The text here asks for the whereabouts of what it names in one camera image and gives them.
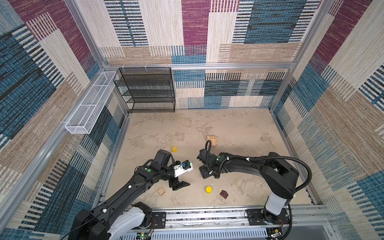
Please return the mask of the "small square wood block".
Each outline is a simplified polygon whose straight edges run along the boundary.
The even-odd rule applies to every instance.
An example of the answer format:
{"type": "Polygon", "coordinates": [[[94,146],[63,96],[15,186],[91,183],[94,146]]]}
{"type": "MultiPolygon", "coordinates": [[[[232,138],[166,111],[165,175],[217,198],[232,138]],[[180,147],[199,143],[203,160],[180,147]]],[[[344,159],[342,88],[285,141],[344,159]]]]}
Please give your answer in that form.
{"type": "Polygon", "coordinates": [[[165,189],[164,189],[163,187],[161,187],[161,188],[158,189],[158,194],[159,194],[160,196],[163,196],[165,193],[166,193],[166,191],[165,191],[165,189]]]}

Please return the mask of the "patterned wood block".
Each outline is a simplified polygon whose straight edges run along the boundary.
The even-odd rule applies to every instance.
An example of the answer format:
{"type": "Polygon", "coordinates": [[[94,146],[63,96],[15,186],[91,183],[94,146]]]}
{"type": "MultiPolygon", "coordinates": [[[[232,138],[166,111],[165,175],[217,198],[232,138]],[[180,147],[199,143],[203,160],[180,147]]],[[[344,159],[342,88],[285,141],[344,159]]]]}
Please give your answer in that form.
{"type": "Polygon", "coordinates": [[[207,136],[207,140],[211,141],[212,144],[217,143],[217,137],[216,136],[207,136]]]}

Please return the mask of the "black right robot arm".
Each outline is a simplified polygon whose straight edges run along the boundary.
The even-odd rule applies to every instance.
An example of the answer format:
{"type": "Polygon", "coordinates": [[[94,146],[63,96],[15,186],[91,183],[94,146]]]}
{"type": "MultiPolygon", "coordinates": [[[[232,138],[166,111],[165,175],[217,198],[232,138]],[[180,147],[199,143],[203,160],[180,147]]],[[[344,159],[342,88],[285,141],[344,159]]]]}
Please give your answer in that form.
{"type": "Polygon", "coordinates": [[[259,217],[265,224],[278,224],[285,220],[285,207],[295,193],[303,189],[307,182],[297,185],[298,170],[288,160],[300,163],[295,158],[269,153],[268,156],[245,157],[220,153],[214,155],[202,149],[197,159],[203,164],[199,171],[203,179],[211,176],[219,179],[224,173],[245,173],[262,177],[271,189],[264,208],[258,214],[249,214],[249,218],[259,217]]]}

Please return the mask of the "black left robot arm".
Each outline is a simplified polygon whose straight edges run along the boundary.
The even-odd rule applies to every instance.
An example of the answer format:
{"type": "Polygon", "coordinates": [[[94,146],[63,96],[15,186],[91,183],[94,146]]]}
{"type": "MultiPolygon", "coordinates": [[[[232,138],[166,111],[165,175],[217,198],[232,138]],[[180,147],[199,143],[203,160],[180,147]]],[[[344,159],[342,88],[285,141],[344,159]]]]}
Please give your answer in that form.
{"type": "Polygon", "coordinates": [[[139,166],[131,179],[109,199],[89,212],[80,211],[66,238],[116,240],[131,229],[149,227],[151,208],[143,203],[134,205],[134,200],[159,181],[167,181],[173,191],[189,186],[179,181],[179,176],[193,169],[190,161],[175,161],[170,152],[158,150],[155,158],[139,166]]]}

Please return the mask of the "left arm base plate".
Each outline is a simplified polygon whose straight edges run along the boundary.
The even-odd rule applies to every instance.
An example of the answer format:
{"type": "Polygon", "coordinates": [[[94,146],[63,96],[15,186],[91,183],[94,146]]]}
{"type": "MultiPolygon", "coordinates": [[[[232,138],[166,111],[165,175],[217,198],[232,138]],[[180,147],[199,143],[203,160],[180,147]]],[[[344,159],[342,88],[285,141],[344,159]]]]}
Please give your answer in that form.
{"type": "Polygon", "coordinates": [[[139,228],[145,230],[164,229],[166,218],[166,212],[151,212],[149,214],[145,214],[144,220],[139,228]]]}

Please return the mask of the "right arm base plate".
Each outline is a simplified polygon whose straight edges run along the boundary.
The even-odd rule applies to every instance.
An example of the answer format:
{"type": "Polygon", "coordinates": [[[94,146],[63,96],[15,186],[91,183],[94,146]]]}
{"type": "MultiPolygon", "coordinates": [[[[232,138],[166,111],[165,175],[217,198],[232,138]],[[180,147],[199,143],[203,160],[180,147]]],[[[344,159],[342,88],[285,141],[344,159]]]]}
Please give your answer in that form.
{"type": "Polygon", "coordinates": [[[279,215],[274,215],[266,209],[247,209],[244,216],[248,219],[250,226],[261,225],[286,225],[291,223],[288,209],[283,208],[279,215]]]}

